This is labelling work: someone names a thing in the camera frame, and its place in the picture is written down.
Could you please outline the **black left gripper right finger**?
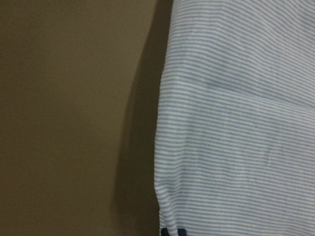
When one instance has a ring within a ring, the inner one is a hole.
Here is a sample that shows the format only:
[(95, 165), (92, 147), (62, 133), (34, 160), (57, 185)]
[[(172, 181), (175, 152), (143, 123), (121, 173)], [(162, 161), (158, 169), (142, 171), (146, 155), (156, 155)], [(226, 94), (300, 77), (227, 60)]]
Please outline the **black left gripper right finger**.
[(187, 236), (186, 229), (179, 228), (179, 229), (177, 229), (177, 232), (178, 232), (178, 236)]

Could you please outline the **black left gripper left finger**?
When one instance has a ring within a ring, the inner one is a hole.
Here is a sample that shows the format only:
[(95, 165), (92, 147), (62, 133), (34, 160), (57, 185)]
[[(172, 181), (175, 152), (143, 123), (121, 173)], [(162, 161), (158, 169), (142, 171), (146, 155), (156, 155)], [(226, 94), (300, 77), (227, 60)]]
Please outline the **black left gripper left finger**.
[(161, 229), (161, 236), (170, 236), (167, 228)]

